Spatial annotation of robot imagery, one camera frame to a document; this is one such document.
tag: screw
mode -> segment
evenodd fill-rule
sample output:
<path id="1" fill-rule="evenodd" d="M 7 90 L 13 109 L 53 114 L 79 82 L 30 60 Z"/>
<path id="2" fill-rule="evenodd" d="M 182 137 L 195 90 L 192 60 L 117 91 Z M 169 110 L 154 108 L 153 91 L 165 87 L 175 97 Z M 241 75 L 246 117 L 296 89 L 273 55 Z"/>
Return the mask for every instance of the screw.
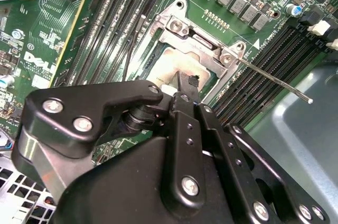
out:
<path id="1" fill-rule="evenodd" d="M 212 113 L 212 109 L 209 108 L 208 106 L 205 106 L 204 109 L 205 109 L 206 112 Z"/>
<path id="2" fill-rule="evenodd" d="M 317 207 L 312 207 L 313 212 L 320 218 L 321 220 L 324 220 L 324 216 L 322 212 Z"/>
<path id="3" fill-rule="evenodd" d="M 266 210 L 265 206 L 263 206 L 262 203 L 256 201 L 253 203 L 253 208 L 257 214 L 257 216 L 264 221 L 267 221 L 269 219 L 269 213 Z"/>
<path id="4" fill-rule="evenodd" d="M 242 133 L 241 129 L 238 128 L 238 126 L 234 125 L 232 128 L 234 129 L 234 131 L 235 131 L 236 133 L 239 133 L 239 134 Z"/>
<path id="5" fill-rule="evenodd" d="M 80 132 L 89 132 L 93 128 L 91 121 L 84 117 L 79 117 L 74 120 L 73 125 Z"/>
<path id="6" fill-rule="evenodd" d="M 190 196 L 196 196 L 199 194 L 199 187 L 197 183 L 187 176 L 182 179 L 182 187 L 186 194 Z"/>
<path id="7" fill-rule="evenodd" d="M 148 88 L 149 88 L 149 90 L 150 90 L 151 92 L 153 92 L 154 94 L 158 94 L 158 89 L 157 89 L 156 87 L 154 87 L 154 86 L 149 86 Z"/>
<path id="8" fill-rule="evenodd" d="M 308 220 L 311 220 L 312 219 L 312 216 L 311 216 L 311 213 L 310 211 L 304 206 L 304 205 L 300 205 L 299 206 L 299 210 L 301 211 L 302 215 L 308 219 Z"/>
<path id="9" fill-rule="evenodd" d="M 56 100 L 47 100 L 42 104 L 45 111 L 49 113 L 59 113 L 63 110 L 63 105 Z"/>
<path id="10" fill-rule="evenodd" d="M 181 31 L 183 25 L 182 25 L 182 22 L 179 22 L 179 21 L 172 21 L 171 24 L 170 24 L 170 29 L 173 31 L 173 32 L 179 32 Z"/>
<path id="11" fill-rule="evenodd" d="M 181 95 L 181 98 L 185 100 L 186 102 L 189 102 L 189 97 L 186 95 Z"/>

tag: yellow line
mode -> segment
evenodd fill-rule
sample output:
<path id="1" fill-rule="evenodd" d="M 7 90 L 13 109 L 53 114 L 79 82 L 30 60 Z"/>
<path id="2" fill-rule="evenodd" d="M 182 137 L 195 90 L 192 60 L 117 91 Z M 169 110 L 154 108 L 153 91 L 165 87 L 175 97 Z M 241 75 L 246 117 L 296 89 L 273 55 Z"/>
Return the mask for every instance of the yellow line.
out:
<path id="1" fill-rule="evenodd" d="M 72 36 L 73 30 L 74 30 L 74 28 L 75 28 L 75 24 L 76 24 L 76 22 L 77 22 L 77 20 L 78 20 L 78 18 L 79 18 L 79 16 L 80 16 L 80 13 L 81 13 L 81 10 L 82 10 L 82 8 L 83 8 L 83 5 L 84 5 L 85 1 L 86 1 L 86 0 L 82 0 L 82 1 L 81 1 L 81 4 L 80 4 L 80 6 L 79 6 L 79 8 L 78 8 L 78 11 L 76 12 L 74 21 L 73 21 L 73 23 L 72 23 L 72 25 L 71 25 L 71 27 L 70 27 L 68 36 L 67 36 L 67 38 L 66 38 L 66 40 L 65 40 L 65 42 L 64 42 L 64 47 L 63 47 L 63 49 L 62 49 L 62 51 L 61 51 L 61 54 L 60 54 L 60 56 L 59 56 L 59 58 L 58 58 L 58 61 L 57 61 L 57 66 L 56 66 L 57 69 L 58 69 L 58 67 L 59 67 L 59 65 L 60 65 L 60 63 L 61 63 L 62 57 L 63 57 L 63 55 L 64 55 L 64 53 L 65 53 L 65 51 L 66 51 L 68 42 L 69 42 L 69 40 L 70 40 L 70 38 L 71 38 L 71 36 Z M 49 88 L 50 88 L 51 85 L 52 85 L 52 82 L 53 82 L 53 80 L 54 80 L 54 77 L 55 77 L 55 75 L 56 75 L 56 73 L 57 73 L 57 69 L 56 69 L 55 73 L 53 74 L 52 79 L 51 79 L 50 82 L 49 82 Z"/>

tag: metal grille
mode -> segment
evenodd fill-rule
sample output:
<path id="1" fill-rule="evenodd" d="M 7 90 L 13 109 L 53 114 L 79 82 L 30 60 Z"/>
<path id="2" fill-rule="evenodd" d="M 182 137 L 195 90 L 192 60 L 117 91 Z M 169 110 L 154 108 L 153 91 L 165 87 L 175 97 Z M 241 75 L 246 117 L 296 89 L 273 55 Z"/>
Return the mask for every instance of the metal grille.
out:
<path id="1" fill-rule="evenodd" d="M 55 210 L 52 195 L 0 156 L 0 223 L 47 224 Z"/>

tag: gray metal panel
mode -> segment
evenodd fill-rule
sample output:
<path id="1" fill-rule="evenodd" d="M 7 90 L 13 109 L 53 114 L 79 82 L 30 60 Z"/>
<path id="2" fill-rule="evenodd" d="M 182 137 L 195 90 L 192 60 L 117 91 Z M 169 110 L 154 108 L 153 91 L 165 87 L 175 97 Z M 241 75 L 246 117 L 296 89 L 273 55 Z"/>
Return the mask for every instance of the gray metal panel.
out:
<path id="1" fill-rule="evenodd" d="M 338 223 L 337 66 L 315 68 L 297 88 L 312 105 L 288 94 L 249 133 Z"/>

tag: motherboard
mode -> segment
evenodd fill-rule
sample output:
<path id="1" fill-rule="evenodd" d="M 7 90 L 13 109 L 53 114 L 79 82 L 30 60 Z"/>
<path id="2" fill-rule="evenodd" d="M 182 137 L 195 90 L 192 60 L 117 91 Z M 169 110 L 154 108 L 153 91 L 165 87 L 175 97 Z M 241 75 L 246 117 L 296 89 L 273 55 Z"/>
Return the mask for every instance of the motherboard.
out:
<path id="1" fill-rule="evenodd" d="M 137 79 L 161 88 L 179 70 L 222 124 L 249 126 L 285 92 L 229 53 L 296 85 L 336 50 L 338 0 L 0 0 L 0 126 L 15 137 L 35 89 Z M 100 146 L 95 162 L 144 135 Z"/>

